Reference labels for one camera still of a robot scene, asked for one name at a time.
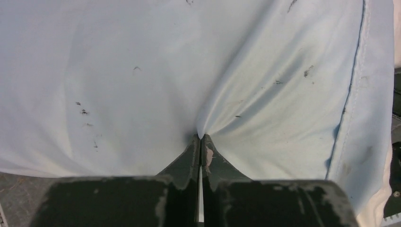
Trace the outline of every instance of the scuffed paint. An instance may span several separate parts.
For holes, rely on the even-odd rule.
[[[164,220],[166,218],[166,203],[167,203],[167,189],[163,190],[163,196],[159,197],[159,202],[155,206],[156,218],[159,219],[158,227],[164,225]]]
[[[206,147],[206,172],[208,172],[209,174],[211,174],[209,166],[212,163],[212,159],[213,159],[213,151],[208,147]]]

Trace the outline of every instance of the dark stain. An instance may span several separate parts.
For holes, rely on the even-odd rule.
[[[87,112],[86,110],[82,109],[82,110],[81,110],[81,114],[82,114],[82,115],[89,115],[89,112]]]
[[[345,176],[348,176],[351,173],[351,170],[352,170],[351,166],[349,166],[347,164],[344,164],[342,166],[342,171],[345,174]]]
[[[333,138],[334,138],[334,139],[337,138],[337,135],[338,135],[339,130],[340,130],[340,124],[338,124],[338,125],[334,128],[334,130],[333,130]]]
[[[373,155],[373,146],[369,146],[366,149],[366,153],[362,157],[361,164],[364,164]]]
[[[304,72],[304,77],[306,78],[308,75],[309,75],[309,71],[311,70],[311,69],[313,69],[313,65],[311,65],[311,67],[309,67],[307,70],[305,70],[305,72]]]
[[[292,3],[289,5],[289,8],[287,10],[287,13],[289,13],[289,11],[291,10],[291,7],[296,3],[296,1],[298,1],[298,0],[292,0]]]

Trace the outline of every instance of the dirt mark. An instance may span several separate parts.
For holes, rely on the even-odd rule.
[[[81,114],[82,114],[82,115],[89,115],[89,112],[86,111],[85,109],[82,109],[82,110],[81,110]]]
[[[292,0],[292,3],[289,5],[289,8],[287,10],[287,13],[291,10],[292,6],[297,2],[298,0]]]
[[[313,65],[311,65],[311,67],[309,67],[307,70],[305,70],[305,72],[304,72],[304,77],[306,78],[308,75],[309,75],[309,71],[311,70],[311,69],[313,69]]]

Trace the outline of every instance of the white fabric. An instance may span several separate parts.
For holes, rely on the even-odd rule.
[[[378,227],[381,226],[384,214],[384,206],[387,199],[391,195],[390,180],[390,165],[392,158],[392,146],[389,143],[384,165],[383,184],[376,194],[374,194],[361,212],[357,215],[359,227]]]
[[[0,171],[154,175],[198,132],[356,213],[390,140],[391,0],[0,3]]]
[[[394,2],[394,67],[401,68],[401,0]]]

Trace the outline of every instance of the black object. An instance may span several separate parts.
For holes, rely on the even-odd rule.
[[[384,207],[384,217],[401,213],[401,142],[392,145],[392,160],[390,166],[390,186],[392,194]]]
[[[55,183],[32,227],[194,227],[202,170],[206,227],[356,227],[344,192],[328,181],[253,181],[195,135],[153,177],[65,178]]]

